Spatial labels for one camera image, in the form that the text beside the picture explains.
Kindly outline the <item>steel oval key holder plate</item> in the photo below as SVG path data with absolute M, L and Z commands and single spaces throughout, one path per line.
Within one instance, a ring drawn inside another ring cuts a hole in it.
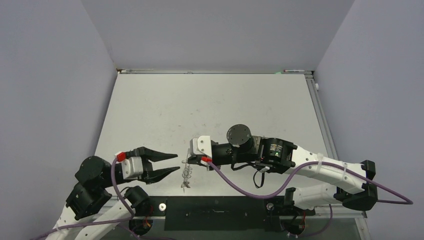
M 182 160 L 181 162 L 184 164 L 184 168 L 182 171 L 182 178 L 183 181 L 181 183 L 181 188 L 183 189 L 183 191 L 185 192 L 185 189 L 189 189 L 190 188 L 190 182 L 189 179 L 192 177 L 192 172 L 193 172 L 193 168 L 191 167 L 191 165 L 188 163 L 189 157 L 191 156 L 191 150 L 188 149 L 187 150 L 187 154 L 186 154 L 186 158 L 184 160 Z

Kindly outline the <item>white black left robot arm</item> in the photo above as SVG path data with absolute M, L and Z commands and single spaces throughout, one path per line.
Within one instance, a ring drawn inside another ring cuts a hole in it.
M 147 185 L 158 183 L 178 166 L 153 169 L 152 164 L 178 157 L 146 147 L 120 151 L 112 162 L 99 156 L 89 156 L 75 173 L 77 183 L 65 200 L 54 227 L 39 236 L 46 240 L 99 240 L 122 222 L 131 222 L 136 215 L 144 217 L 141 225 L 150 227 L 149 218 L 164 211 L 155 206 L 151 197 L 140 187 L 121 192 L 120 184 L 140 181 Z

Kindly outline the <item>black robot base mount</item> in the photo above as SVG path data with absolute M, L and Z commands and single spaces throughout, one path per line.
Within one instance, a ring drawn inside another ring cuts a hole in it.
M 286 227 L 303 230 L 303 218 L 315 214 L 315 210 L 287 205 L 283 196 L 265 200 L 247 196 L 152 196 L 144 209 L 136 210 L 128 226 L 142 235 L 160 220 L 165 231 L 282 232 Z

